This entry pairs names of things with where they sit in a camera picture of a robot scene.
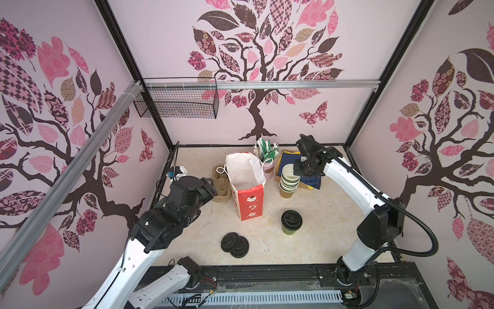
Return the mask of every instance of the black cable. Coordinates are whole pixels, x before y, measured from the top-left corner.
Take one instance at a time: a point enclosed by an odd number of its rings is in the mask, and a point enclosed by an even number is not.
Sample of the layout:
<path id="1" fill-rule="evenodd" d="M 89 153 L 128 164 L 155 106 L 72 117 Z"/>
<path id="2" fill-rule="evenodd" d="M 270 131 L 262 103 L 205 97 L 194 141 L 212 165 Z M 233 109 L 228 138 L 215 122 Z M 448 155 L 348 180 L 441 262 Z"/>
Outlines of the black cable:
<path id="1" fill-rule="evenodd" d="M 379 280 L 380 280 L 380 278 L 379 278 L 379 263 L 376 263 L 376 266 L 375 266 L 375 279 L 376 279 L 376 282 L 375 282 L 374 294 L 372 294 L 372 297 L 365 304 L 360 304 L 357 306 L 344 304 L 345 307 L 347 307 L 349 309 L 362 309 L 362 308 L 366 308 L 366 307 L 370 306 L 373 303 L 373 301 L 377 297 L 377 292 L 379 291 Z"/>
<path id="2" fill-rule="evenodd" d="M 337 156 L 333 155 L 330 151 L 328 151 L 324 146 L 316 142 L 314 139 L 311 139 L 303 134 L 300 135 L 302 138 L 306 138 L 312 142 L 314 142 L 318 147 L 320 147 L 322 150 L 324 150 L 329 156 L 331 156 L 333 159 L 335 159 L 339 164 L 342 166 L 346 167 L 347 171 L 350 172 L 353 176 L 355 176 L 367 189 L 369 189 L 378 199 L 383 201 L 386 205 L 388 205 L 391 208 L 396 209 L 397 211 L 401 212 L 408 218 L 412 219 L 416 224 L 418 224 L 429 236 L 431 242 L 432 242 L 432 247 L 429 251 L 424 251 L 424 252 L 416 252 L 416 251 L 409 251 L 409 250 L 403 250 L 399 248 L 394 248 L 394 247 L 381 247 L 379 250 L 380 253 L 386 252 L 386 251 L 394 251 L 398 252 L 401 254 L 406 254 L 414 257 L 430 257 L 436 254 L 439 250 L 439 241 L 437 240 L 436 235 L 434 235 L 434 232 L 424 223 L 422 222 L 419 218 L 415 217 L 413 214 L 409 213 L 405 209 L 399 207 L 395 203 L 391 202 L 390 200 L 386 199 L 385 197 L 382 196 L 381 192 L 378 192 L 374 187 L 368 183 L 353 167 L 346 165 L 343 161 L 341 161 Z"/>

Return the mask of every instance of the black frame edge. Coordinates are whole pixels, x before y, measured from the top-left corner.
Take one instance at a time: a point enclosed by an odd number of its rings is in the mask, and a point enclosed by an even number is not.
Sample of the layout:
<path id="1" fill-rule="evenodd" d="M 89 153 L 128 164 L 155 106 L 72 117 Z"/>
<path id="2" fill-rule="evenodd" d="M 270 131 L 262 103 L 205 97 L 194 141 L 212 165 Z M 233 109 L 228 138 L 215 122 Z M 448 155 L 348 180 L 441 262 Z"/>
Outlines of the black frame edge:
<path id="1" fill-rule="evenodd" d="M 400 42 L 395 48 L 395 51 L 393 52 L 393 55 L 389 59 L 388 64 L 386 65 L 386 68 L 384 69 L 382 75 L 381 75 L 381 83 L 379 84 L 379 87 L 377 88 L 376 92 L 373 92 L 370 98 L 368 99 L 367 103 L 365 104 L 364 108 L 362 109 L 362 112 L 360 113 L 357 121 L 355 122 L 355 125 L 353 126 L 352 130 L 350 131 L 350 134 L 345 142 L 346 147 L 351 147 L 355 139 L 357 138 L 360 130 L 364 126 L 367 118 L 371 114 L 372 109 L 374 108 L 375 104 L 377 103 L 377 100 L 379 100 L 379 97 L 381 96 L 384 88 L 388 84 L 391 76 L 393 75 L 396 67 L 400 63 L 401 59 L 403 58 L 403 55 L 405 54 L 408 46 L 412 42 L 412 39 L 415 37 L 415 34 L 418 32 L 420 29 L 420 26 L 422 25 L 422 22 L 424 21 L 425 17 L 427 16 L 427 13 L 429 12 L 429 9 L 431 8 L 432 4 L 434 3 L 434 0 L 422 0 L 420 4 L 417 7 L 417 10 L 415 11 L 412 19 L 410 20 L 410 23 L 407 26 L 407 29 L 405 30 L 405 33 L 403 33 Z"/>
<path id="2" fill-rule="evenodd" d="M 125 41 L 124 35 L 120 30 L 120 26 L 118 25 L 117 20 L 112 12 L 112 9 L 110 8 L 110 4 L 108 3 L 107 0 L 94 0 L 94 2 L 96 3 L 96 6 L 99 9 L 101 17 L 103 17 L 103 20 L 105 21 L 106 26 L 108 27 L 108 30 L 110 31 L 110 34 L 112 35 L 113 40 L 115 41 L 115 44 L 117 45 L 117 48 L 119 49 L 120 54 L 122 55 L 123 61 L 125 62 L 127 69 L 130 72 L 130 75 L 134 80 L 141 82 L 142 88 L 144 89 L 143 96 L 145 96 L 145 100 L 148 102 L 147 105 L 150 110 L 151 116 L 153 116 L 153 120 L 155 121 L 156 127 L 158 128 L 161 137 L 165 141 L 166 147 L 171 152 L 171 150 L 173 149 L 173 143 L 171 141 L 170 135 L 166 131 L 165 125 L 163 123 L 163 120 L 158 114 L 156 106 L 153 103 L 150 103 L 151 95 L 149 94 L 149 91 L 146 88 L 144 79 L 142 78 L 141 72 L 137 67 L 137 63 L 135 62 L 134 57 L 130 52 L 128 44 Z"/>

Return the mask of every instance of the table surface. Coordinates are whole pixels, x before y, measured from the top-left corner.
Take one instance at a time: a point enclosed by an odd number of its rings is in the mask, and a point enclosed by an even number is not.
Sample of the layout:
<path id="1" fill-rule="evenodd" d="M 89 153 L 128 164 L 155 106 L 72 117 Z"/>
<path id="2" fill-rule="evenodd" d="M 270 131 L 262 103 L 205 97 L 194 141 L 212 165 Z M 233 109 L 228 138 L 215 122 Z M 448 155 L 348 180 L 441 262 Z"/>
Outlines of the table surface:
<path id="1" fill-rule="evenodd" d="M 282 147 L 296 151 L 296 147 Z M 344 153 L 342 147 L 337 149 Z M 177 165 L 188 175 L 211 177 L 213 168 L 223 165 L 227 154 L 252 152 L 253 147 L 180 148 Z M 275 177 L 266 181 L 261 217 L 240 221 L 231 198 L 228 202 L 210 201 L 201 215 L 182 235 L 175 238 L 154 265 L 167 265 L 171 259 L 190 256 L 199 265 L 268 265 L 335 263 L 357 239 L 357 226 L 364 219 L 352 198 L 329 177 L 322 178 L 321 190 L 298 188 L 289 199 L 281 197 Z M 169 193 L 166 180 L 163 195 Z M 281 215 L 296 210 L 303 225 L 294 235 L 281 230 Z M 221 250 L 221 239 L 236 232 L 249 242 L 249 252 L 241 259 Z M 389 252 L 377 261 L 393 262 Z"/>

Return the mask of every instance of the electrical wire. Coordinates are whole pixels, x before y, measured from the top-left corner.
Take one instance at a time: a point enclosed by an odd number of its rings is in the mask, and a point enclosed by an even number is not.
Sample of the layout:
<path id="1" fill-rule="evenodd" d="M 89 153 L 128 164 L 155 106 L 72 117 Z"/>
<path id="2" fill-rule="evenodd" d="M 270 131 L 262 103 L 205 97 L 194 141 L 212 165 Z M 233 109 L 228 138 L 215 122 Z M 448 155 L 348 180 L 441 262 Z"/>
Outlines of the electrical wire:
<path id="1" fill-rule="evenodd" d="M 381 192 L 378 192 L 374 187 L 368 183 L 352 166 L 347 165 L 343 161 L 341 161 L 337 156 L 333 155 L 330 151 L 328 151 L 324 146 L 316 142 L 314 139 L 309 138 L 308 136 L 305 136 L 303 134 L 300 135 L 302 138 L 306 138 L 312 142 L 314 142 L 319 148 L 321 148 L 323 151 L 325 151 L 327 154 L 329 154 L 330 157 L 335 159 L 339 164 L 342 166 L 346 167 L 347 171 L 350 172 L 353 176 L 355 176 L 367 189 L 369 189 L 378 199 L 383 201 L 386 205 L 389 207 L 397 210 L 398 212 L 401 212 L 408 218 L 412 219 L 416 224 L 418 224 L 429 236 L 431 242 L 432 242 L 432 247 L 428 251 L 424 252 L 416 252 L 416 251 L 409 251 L 409 250 L 404 250 L 404 249 L 399 249 L 399 248 L 394 248 L 394 247 L 381 247 L 379 250 L 379 254 L 386 252 L 386 251 L 393 251 L 401 254 L 406 254 L 414 257 L 430 257 L 436 254 L 439 250 L 439 241 L 437 240 L 436 235 L 434 235 L 434 232 L 424 223 L 422 222 L 419 218 L 414 216 L 413 214 L 409 213 L 405 209 L 399 207 L 392 201 L 386 199 L 384 196 L 382 196 Z"/>

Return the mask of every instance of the pink tree mural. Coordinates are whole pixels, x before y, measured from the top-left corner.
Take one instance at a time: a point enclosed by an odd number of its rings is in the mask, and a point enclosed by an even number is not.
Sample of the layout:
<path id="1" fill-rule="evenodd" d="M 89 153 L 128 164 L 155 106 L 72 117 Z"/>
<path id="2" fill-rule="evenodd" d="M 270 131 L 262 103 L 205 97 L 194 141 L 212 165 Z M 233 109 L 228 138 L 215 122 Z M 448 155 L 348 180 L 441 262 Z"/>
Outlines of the pink tree mural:
<path id="1" fill-rule="evenodd" d="M 292 0 L 243 0 L 233 1 L 231 5 L 227 0 L 206 1 L 220 10 L 206 12 L 198 19 L 211 24 L 215 31 L 209 33 L 193 27 L 194 39 L 202 54 L 199 51 L 191 52 L 188 62 L 201 71 L 200 81 L 208 82 L 211 77 L 220 81 L 243 82 L 333 80 L 343 71 L 327 68 L 342 57 L 341 53 L 328 53 L 338 39 L 331 37 L 338 25 L 336 10 L 326 13 L 334 6 L 334 0 L 324 3 L 322 0 L 293 1 L 299 2 L 299 9 L 305 6 L 298 19 L 292 18 Z M 260 18 L 265 10 L 269 13 Z M 306 27 L 299 27 L 293 35 L 294 29 L 303 24 Z M 206 61 L 214 68 L 205 69 Z M 319 93 L 317 89 L 293 89 L 291 95 L 279 89 L 218 92 L 220 98 L 224 97 L 225 105 L 233 103 L 237 108 L 248 106 L 255 127 L 240 139 L 276 136 L 264 128 L 259 109 L 262 102 L 279 104 L 285 100 L 288 104 L 295 104 L 295 99 L 304 100 Z M 209 98 L 211 94 L 206 92 L 204 95 Z M 324 102 L 315 113 L 302 113 L 300 117 L 313 125 L 318 120 L 326 119 L 326 108 Z"/>

